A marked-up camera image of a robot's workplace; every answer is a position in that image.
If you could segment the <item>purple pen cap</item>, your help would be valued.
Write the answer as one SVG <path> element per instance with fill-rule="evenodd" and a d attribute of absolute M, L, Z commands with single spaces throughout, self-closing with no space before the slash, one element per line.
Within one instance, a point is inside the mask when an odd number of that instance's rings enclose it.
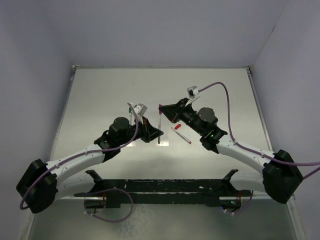
<path fill-rule="evenodd" d="M 162 114 L 162 111 L 161 111 L 160 107 L 162 107 L 161 104 L 158 105 L 158 115 L 159 115 L 159 116 L 161 116 L 161 114 Z"/>

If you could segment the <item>purple marker pen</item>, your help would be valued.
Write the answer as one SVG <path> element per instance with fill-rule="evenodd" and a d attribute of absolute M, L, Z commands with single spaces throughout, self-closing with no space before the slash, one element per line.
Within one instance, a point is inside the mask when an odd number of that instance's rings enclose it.
<path fill-rule="evenodd" d="M 159 130 L 161 130 L 161 123 L 162 123 L 161 113 L 159 113 L 159 118 L 158 118 L 158 129 Z M 158 143 L 158 145 L 160 145 L 160 143 L 161 143 L 161 135 L 158 136 L 157 143 Z"/>

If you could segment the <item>green marker pen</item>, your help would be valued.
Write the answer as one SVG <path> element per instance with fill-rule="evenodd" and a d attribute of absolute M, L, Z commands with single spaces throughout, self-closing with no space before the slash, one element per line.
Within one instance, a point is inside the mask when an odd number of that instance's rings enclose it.
<path fill-rule="evenodd" d="M 128 109 L 128 114 L 129 114 L 129 124 L 132 125 L 132 109 L 130 107 Z"/>

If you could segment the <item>blue marker pen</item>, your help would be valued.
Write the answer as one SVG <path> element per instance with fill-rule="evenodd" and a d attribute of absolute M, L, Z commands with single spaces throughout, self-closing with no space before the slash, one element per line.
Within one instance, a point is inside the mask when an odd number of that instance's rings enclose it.
<path fill-rule="evenodd" d="M 137 124 L 137 117 L 135 114 L 133 114 L 133 116 L 134 116 L 134 124 Z"/>

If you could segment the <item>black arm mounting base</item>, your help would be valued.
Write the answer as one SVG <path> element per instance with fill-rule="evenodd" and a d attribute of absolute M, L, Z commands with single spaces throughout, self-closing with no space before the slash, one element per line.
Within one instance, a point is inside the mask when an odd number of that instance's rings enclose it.
<path fill-rule="evenodd" d="M 205 205 L 207 207 L 240 208 L 240 197 L 249 197 L 249 190 L 236 190 L 230 183 L 236 170 L 222 179 L 103 179 L 94 170 L 87 174 L 93 187 L 81 190 L 75 197 L 104 197 L 106 208 L 122 204 Z"/>

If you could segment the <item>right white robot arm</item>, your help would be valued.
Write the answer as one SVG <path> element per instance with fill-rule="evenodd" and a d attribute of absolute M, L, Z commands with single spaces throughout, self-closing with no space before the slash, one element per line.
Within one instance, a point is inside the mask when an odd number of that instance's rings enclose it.
<path fill-rule="evenodd" d="M 208 151 L 231 157 L 251 167 L 256 173 L 235 173 L 222 183 L 228 196 L 238 191 L 251 190 L 266 193 L 280 204 L 285 204 L 303 181 L 303 176 L 291 155 L 284 151 L 272 152 L 239 143 L 217 126 L 213 109 L 203 107 L 195 111 L 187 98 L 176 104 L 160 105 L 159 111 L 172 123 L 182 121 L 201 138 Z"/>

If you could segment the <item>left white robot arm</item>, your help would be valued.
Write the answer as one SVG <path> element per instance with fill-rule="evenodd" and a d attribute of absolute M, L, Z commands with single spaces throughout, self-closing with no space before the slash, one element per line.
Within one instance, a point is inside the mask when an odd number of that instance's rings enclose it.
<path fill-rule="evenodd" d="M 52 162 L 32 161 L 16 186 L 22 197 L 19 208 L 30 209 L 34 214 L 42 212 L 61 196 L 63 182 L 71 176 L 114 158 L 135 140 L 149 143 L 163 134 L 146 117 L 134 125 L 127 118 L 118 117 L 84 150 Z"/>

